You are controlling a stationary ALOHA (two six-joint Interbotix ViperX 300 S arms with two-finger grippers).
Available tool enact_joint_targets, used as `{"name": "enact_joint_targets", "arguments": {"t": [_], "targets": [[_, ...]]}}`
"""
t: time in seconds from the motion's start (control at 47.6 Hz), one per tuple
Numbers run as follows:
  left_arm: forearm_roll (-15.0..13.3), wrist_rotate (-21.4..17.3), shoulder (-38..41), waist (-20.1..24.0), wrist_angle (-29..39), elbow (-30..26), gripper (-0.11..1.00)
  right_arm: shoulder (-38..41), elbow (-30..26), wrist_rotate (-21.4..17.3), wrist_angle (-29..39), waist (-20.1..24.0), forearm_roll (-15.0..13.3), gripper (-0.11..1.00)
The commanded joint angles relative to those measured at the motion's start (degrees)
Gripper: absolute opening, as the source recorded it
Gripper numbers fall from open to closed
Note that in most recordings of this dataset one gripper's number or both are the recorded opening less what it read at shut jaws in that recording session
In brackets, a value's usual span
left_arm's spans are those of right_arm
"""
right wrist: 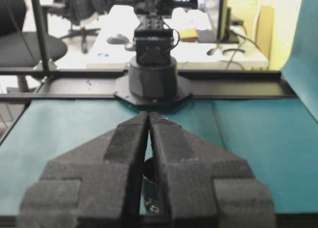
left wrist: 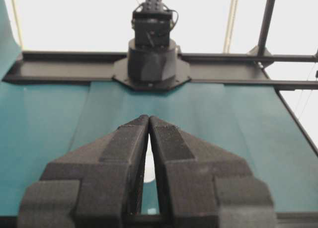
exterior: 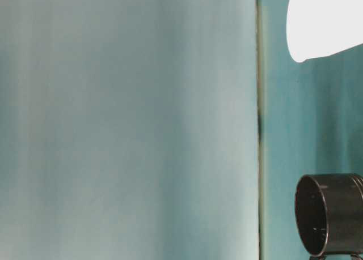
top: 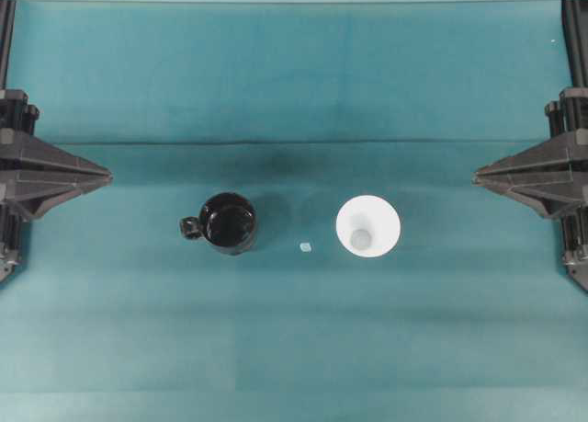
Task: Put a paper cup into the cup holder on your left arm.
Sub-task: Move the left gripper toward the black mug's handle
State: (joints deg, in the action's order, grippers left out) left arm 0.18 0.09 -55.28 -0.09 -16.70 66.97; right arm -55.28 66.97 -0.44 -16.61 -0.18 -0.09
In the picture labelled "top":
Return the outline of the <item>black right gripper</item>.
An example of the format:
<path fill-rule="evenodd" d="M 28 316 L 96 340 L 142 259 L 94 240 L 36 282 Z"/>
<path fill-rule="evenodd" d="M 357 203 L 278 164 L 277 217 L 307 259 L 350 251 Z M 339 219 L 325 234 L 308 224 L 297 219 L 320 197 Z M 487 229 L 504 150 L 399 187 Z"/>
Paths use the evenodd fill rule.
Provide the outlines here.
<path fill-rule="evenodd" d="M 560 219 L 562 262 L 571 279 L 587 279 L 587 154 L 572 161 L 577 130 L 587 129 L 587 88 L 567 87 L 545 106 L 550 140 L 507 156 L 474 173 L 472 184 L 526 205 L 544 219 Z M 575 203 L 506 181 L 572 181 Z"/>

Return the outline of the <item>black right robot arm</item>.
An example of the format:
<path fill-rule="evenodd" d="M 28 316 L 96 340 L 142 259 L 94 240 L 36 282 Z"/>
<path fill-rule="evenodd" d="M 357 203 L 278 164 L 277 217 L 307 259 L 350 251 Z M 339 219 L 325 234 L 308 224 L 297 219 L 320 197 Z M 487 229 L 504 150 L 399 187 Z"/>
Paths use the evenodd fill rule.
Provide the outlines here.
<path fill-rule="evenodd" d="M 549 139 L 479 168 L 473 184 L 560 223 L 562 263 L 587 289 L 587 0 L 562 0 L 572 86 L 545 106 Z"/>

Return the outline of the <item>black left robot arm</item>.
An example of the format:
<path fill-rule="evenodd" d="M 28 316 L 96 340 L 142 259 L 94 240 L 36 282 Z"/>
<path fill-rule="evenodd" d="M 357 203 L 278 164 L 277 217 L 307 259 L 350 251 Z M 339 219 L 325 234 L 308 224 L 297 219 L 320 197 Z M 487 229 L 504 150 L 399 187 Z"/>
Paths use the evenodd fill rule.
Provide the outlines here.
<path fill-rule="evenodd" d="M 22 258 L 27 222 L 112 182 L 111 172 L 35 136 L 39 109 L 6 87 L 17 2 L 1 2 L 1 280 Z"/>

